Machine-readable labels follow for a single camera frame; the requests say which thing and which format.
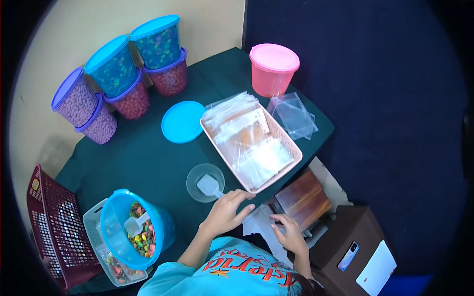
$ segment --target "plastic scoop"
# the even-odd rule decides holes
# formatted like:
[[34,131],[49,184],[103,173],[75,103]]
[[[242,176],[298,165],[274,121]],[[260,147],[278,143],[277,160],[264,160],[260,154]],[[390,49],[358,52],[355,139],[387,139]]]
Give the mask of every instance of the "plastic scoop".
[[143,223],[148,219],[150,219],[150,217],[148,216],[148,212],[145,212],[139,218],[130,217],[129,219],[125,221],[123,226],[125,227],[125,230],[128,232],[128,235],[130,235],[130,237],[134,237],[136,235],[139,235],[142,232]]
[[205,196],[216,196],[220,198],[223,194],[219,190],[219,182],[208,174],[205,174],[198,182],[198,188]]

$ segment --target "pink plastic container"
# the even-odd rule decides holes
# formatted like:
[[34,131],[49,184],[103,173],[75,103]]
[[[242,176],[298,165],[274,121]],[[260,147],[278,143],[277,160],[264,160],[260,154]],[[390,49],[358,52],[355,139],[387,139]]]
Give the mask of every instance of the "pink plastic container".
[[252,87],[263,97],[271,98],[286,92],[300,59],[291,49],[264,43],[252,47]]
[[260,186],[257,189],[252,189],[249,186],[247,186],[242,179],[237,175],[235,170],[232,168],[232,165],[226,160],[224,157],[224,154],[219,150],[217,147],[216,143],[212,139],[212,136],[209,134],[207,131],[206,127],[204,127],[204,122],[201,120],[199,123],[201,124],[202,129],[206,133],[206,136],[209,138],[210,142],[212,145],[214,145],[214,148],[216,148],[217,152],[219,155],[222,157],[222,160],[226,163],[226,165],[229,167],[229,170],[234,174],[236,179],[240,182],[242,187],[250,193],[257,194],[262,192],[263,190],[267,189],[270,185],[278,181],[281,177],[286,175],[289,171],[291,171],[302,159],[303,159],[303,153],[301,152],[300,148],[297,146],[297,144],[291,139],[291,137],[288,135],[288,133],[278,124],[278,122],[273,118],[270,113],[268,113],[265,108],[263,108],[262,105],[260,105],[260,108],[263,109],[265,119],[268,124],[268,128],[270,129],[270,134],[275,137],[275,138],[280,138],[282,140],[282,143],[285,145],[285,147],[288,149],[290,154],[292,155],[294,162],[288,164],[285,168],[283,168],[278,174],[275,176],[271,177],[270,180],[265,182],[262,186]]
[[163,97],[176,96],[188,86],[187,54],[188,51],[181,47],[181,58],[171,65],[156,70],[143,67],[156,90]]
[[150,107],[150,98],[143,82],[143,73],[138,67],[137,72],[137,80],[123,94],[115,98],[109,98],[107,94],[104,94],[105,101],[128,120],[139,119]]
[[83,133],[98,144],[107,143],[117,130],[117,120],[110,112],[100,92],[96,93],[98,104],[94,114],[84,126],[74,130]]
[[81,67],[66,77],[51,102],[51,109],[75,127],[86,124],[96,107],[97,98]]

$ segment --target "stack of plastic bags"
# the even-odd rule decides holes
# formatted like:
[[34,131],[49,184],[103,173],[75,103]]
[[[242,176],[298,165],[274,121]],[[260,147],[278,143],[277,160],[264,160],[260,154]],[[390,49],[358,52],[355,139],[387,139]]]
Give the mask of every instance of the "stack of plastic bags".
[[264,110],[253,95],[240,93],[206,109],[205,129],[246,187],[258,189],[294,162],[282,139],[270,132]]
[[312,134],[318,131],[314,114],[306,110],[296,92],[271,98],[267,111],[294,141],[311,140]]

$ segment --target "purple lid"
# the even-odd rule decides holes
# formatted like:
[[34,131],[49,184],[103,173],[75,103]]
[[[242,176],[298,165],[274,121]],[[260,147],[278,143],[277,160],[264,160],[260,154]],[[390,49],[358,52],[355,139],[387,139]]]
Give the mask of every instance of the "purple lid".
[[76,68],[74,71],[69,74],[66,79],[61,83],[58,90],[53,97],[53,101],[51,102],[51,109],[56,112],[59,108],[61,103],[66,98],[67,94],[73,89],[74,85],[76,85],[77,80],[81,77],[84,73],[84,70],[79,67]]
[[97,97],[97,107],[95,108],[94,113],[92,114],[90,119],[86,122],[86,124],[84,124],[81,127],[74,127],[74,130],[76,131],[76,133],[80,133],[84,131],[86,128],[88,128],[91,125],[91,123],[94,122],[94,120],[99,115],[100,108],[102,107],[102,104],[104,103],[104,99],[103,99],[102,93],[100,92],[96,92],[95,96]]
[[174,63],[172,63],[171,65],[169,66],[166,66],[164,68],[160,68],[160,69],[154,69],[154,70],[151,70],[151,69],[147,69],[145,68],[145,66],[143,66],[143,71],[147,72],[147,73],[153,73],[153,74],[157,74],[157,73],[161,73],[161,72],[165,72],[169,69],[172,69],[174,68],[177,64],[181,63],[182,61],[184,61],[186,59],[186,56],[188,55],[188,51],[186,50],[186,48],[184,47],[181,47],[181,57],[179,58],[179,60],[175,61]]
[[137,84],[142,80],[142,76],[143,76],[142,71],[141,71],[140,68],[138,68],[138,67],[137,67],[137,71],[138,71],[137,80],[135,80],[135,82],[132,84],[132,86],[130,86],[130,87],[128,88],[128,90],[126,90],[123,94],[118,95],[117,97],[114,97],[114,98],[109,98],[109,97],[107,97],[107,94],[104,93],[104,100],[105,100],[107,103],[117,102],[118,100],[124,98],[129,92],[131,92],[132,89],[134,89],[135,86],[137,86]]

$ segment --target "smartphone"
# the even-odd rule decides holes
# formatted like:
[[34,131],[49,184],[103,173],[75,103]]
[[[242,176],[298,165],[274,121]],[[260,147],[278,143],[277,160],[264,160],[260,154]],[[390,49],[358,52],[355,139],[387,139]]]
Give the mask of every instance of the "smartphone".
[[349,250],[347,250],[341,262],[339,262],[339,264],[337,265],[337,268],[340,269],[341,271],[346,270],[346,268],[349,266],[349,264],[351,263],[352,259],[354,258],[358,250],[359,250],[359,244],[356,242],[352,242],[351,246],[349,247]]

